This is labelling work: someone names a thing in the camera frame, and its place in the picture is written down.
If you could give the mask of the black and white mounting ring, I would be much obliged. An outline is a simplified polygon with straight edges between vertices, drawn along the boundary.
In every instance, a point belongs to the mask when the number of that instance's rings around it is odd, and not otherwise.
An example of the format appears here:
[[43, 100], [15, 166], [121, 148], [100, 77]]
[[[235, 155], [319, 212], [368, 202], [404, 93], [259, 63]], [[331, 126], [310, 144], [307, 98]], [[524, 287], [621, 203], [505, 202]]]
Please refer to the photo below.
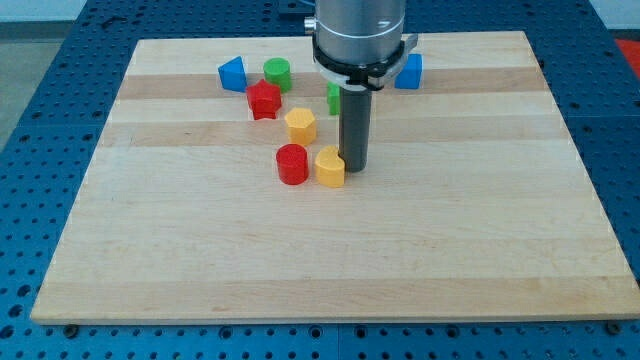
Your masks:
[[379, 91], [404, 68], [410, 52], [418, 44], [418, 34], [401, 40], [398, 48], [386, 59], [371, 64], [347, 64], [330, 58], [312, 36], [314, 63], [318, 72], [329, 82], [349, 91]]

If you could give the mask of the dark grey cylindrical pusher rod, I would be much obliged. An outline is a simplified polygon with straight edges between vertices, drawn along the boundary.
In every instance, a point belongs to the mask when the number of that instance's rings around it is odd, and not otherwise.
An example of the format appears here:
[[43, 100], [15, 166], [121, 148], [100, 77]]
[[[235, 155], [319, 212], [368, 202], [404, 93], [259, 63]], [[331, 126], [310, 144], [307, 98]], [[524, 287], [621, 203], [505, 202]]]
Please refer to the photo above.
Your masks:
[[340, 90], [339, 156], [347, 172], [360, 172], [366, 167], [371, 101], [368, 90]]

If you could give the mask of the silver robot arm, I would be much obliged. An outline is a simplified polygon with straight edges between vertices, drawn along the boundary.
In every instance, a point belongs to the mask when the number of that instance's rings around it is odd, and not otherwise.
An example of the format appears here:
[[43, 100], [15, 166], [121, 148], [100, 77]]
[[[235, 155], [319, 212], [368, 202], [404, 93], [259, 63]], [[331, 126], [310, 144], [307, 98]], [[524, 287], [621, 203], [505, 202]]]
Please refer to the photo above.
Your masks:
[[403, 70], [418, 36], [403, 36], [402, 0], [316, 0], [304, 20], [319, 73], [339, 87], [339, 156], [347, 172], [367, 164], [372, 96]]

